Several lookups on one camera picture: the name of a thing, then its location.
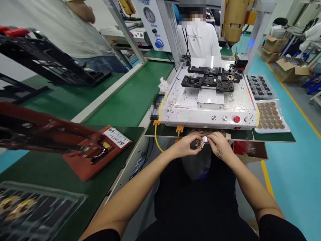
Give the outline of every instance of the worker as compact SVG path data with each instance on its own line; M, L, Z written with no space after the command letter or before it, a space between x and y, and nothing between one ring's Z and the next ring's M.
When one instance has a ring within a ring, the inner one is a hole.
M205 7L179 7L182 23L177 26L183 54L195 58L214 56L221 61L215 27L205 22Z
M84 0L12 0L60 50L97 72L127 73L113 48L92 25L95 15Z
M306 37L305 41L300 44L299 49L304 51L305 48L309 45L310 41L320 40L321 37L321 22L317 23L310 29L306 30L303 35Z
M206 179L191 181L181 157L196 155L191 142L201 132L183 137L125 184L97 213L79 241L119 241L157 179L157 221L137 240L275 240L304 241L301 231L285 220L279 206L247 169L220 132L207 136L213 151ZM235 177L251 205L259 235L239 216Z

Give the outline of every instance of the red tool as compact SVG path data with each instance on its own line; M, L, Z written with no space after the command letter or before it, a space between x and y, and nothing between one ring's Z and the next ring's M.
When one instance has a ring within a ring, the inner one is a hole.
M0 147L62 153L83 181L97 174L131 144L110 126L97 132L7 102L0 102L0 110Z

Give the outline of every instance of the yellow cable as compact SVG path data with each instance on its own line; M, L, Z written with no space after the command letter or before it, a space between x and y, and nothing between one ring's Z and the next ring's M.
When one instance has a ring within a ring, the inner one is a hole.
M158 144L156 133L157 133L157 125L155 125L155 141L156 141L156 145L157 145L158 149L161 150L161 152L164 152L164 151L162 150L162 148L161 148L161 147L159 146L159 144Z

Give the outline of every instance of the forearm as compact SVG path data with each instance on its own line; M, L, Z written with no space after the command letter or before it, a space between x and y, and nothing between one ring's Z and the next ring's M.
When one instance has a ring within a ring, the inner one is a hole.
M124 185L97 214L80 240L99 230L106 229L106 227L115 229L122 236L127 223L171 161L169 151L161 153L152 163Z
M236 155L231 157L226 163L234 172L242 193L252 207L257 220L262 215L267 214L267 212L284 219L274 198Z

